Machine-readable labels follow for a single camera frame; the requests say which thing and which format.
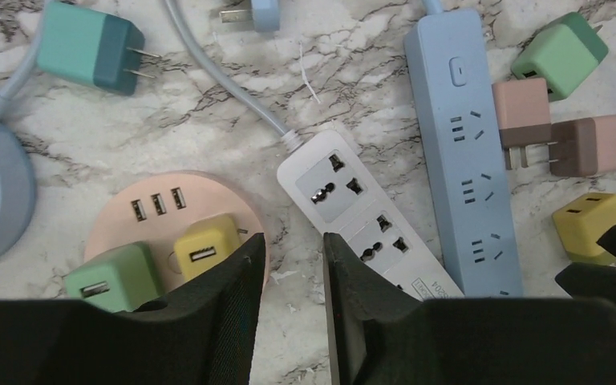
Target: yellow usb charger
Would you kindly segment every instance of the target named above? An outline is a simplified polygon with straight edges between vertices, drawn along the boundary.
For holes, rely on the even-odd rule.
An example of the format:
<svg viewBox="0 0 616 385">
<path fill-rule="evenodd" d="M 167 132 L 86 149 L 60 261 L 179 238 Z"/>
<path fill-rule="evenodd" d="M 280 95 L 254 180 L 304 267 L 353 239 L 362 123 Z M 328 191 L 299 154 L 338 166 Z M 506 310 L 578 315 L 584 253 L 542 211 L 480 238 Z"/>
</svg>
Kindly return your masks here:
<svg viewBox="0 0 616 385">
<path fill-rule="evenodd" d="M 235 220 L 223 214 L 191 225 L 173 248 L 180 271 L 189 281 L 224 261 L 240 246 Z"/>
<path fill-rule="evenodd" d="M 571 261 L 610 265 L 616 258 L 597 245 L 616 225 L 616 195 L 585 194 L 553 214 L 558 236 Z"/>
</svg>

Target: teal usb charger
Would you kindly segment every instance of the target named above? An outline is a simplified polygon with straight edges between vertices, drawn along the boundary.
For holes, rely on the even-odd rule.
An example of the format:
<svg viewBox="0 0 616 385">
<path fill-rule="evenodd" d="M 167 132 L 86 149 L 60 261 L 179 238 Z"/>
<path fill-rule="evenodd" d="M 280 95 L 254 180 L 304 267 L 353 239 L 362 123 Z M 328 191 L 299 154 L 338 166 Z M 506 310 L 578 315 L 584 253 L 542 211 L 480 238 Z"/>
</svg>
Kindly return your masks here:
<svg viewBox="0 0 616 385">
<path fill-rule="evenodd" d="M 38 67 L 119 95 L 136 91 L 145 37 L 126 19 L 62 2 L 48 5 Z"/>
</svg>

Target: power outlet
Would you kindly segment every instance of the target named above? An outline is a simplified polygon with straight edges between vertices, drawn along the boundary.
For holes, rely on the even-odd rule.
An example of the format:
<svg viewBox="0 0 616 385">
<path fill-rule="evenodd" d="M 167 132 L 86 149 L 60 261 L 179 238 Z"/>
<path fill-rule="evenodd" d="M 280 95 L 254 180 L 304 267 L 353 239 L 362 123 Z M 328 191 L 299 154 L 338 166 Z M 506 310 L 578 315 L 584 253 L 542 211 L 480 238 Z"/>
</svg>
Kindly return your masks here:
<svg viewBox="0 0 616 385">
<path fill-rule="evenodd" d="M 320 233 L 340 234 L 364 263 L 411 296 L 463 295 L 336 131 L 320 132 L 294 152 L 278 180 Z"/>
<path fill-rule="evenodd" d="M 521 296 L 480 16 L 462 9 L 424 17 L 405 50 L 445 267 L 468 297 Z"/>
</svg>

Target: blue power strip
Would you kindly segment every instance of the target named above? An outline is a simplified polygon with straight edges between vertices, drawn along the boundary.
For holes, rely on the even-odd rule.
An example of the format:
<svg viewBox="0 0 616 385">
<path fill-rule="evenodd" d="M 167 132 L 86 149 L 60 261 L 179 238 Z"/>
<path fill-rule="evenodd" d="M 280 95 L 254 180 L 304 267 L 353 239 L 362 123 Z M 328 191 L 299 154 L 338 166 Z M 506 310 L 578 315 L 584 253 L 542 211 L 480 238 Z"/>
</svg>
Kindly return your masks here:
<svg viewBox="0 0 616 385">
<path fill-rule="evenodd" d="M 522 296 L 480 16 L 422 18 L 405 50 L 445 268 L 467 297 Z"/>
</svg>

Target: brown adapter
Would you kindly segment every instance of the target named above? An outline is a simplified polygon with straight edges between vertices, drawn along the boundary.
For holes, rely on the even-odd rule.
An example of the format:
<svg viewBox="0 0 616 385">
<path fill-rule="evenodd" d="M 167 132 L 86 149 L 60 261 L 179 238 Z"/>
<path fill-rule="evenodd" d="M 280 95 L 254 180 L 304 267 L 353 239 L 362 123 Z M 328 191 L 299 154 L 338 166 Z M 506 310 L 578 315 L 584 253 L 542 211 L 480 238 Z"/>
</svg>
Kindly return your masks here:
<svg viewBox="0 0 616 385">
<path fill-rule="evenodd" d="M 494 83 L 497 123 L 507 169 L 528 167 L 527 146 L 551 142 L 551 114 L 544 78 Z"/>
<path fill-rule="evenodd" d="M 592 176 L 616 171 L 616 115 L 556 123 L 549 146 L 555 176 Z"/>
</svg>

